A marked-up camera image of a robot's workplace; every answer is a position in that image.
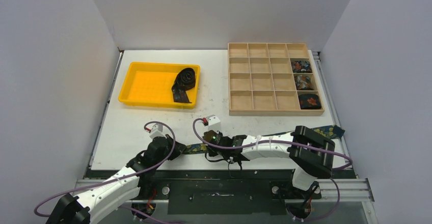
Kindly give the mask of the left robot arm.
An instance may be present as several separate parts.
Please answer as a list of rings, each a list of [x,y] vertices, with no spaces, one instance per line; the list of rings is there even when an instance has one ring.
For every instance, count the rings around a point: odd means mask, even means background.
[[[157,136],[122,169],[105,181],[77,195],[67,193],[58,200],[47,223],[98,223],[126,201],[145,199],[152,192],[152,177],[166,160],[182,154],[186,145],[169,135]]]

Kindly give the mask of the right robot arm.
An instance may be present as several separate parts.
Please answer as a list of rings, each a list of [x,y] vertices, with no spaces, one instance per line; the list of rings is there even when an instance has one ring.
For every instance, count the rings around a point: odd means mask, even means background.
[[[316,179],[329,179],[333,171],[333,154],[293,146],[298,143],[333,152],[335,143],[305,127],[297,126],[291,133],[267,136],[236,135],[222,136],[213,130],[204,133],[209,156],[222,156],[225,160],[241,163],[259,158],[289,158],[297,164],[288,191],[294,198],[301,198]]]

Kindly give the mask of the yellow plastic tray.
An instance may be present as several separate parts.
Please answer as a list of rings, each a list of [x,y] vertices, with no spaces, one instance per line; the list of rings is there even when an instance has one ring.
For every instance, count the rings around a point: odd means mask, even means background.
[[[196,73],[195,87],[186,92],[191,103],[174,102],[171,87],[177,74],[188,67]],[[197,102],[199,78],[199,65],[132,62],[118,100],[129,106],[192,109]]]

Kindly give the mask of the blue yellow floral tie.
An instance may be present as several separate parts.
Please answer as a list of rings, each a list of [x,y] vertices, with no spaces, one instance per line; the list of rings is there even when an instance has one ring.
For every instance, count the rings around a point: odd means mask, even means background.
[[[311,129],[330,139],[341,139],[345,134],[345,130],[337,125],[320,126]],[[206,144],[192,144],[192,145],[186,145],[186,148],[183,150],[181,154],[183,155],[203,154],[206,151],[207,151]]]

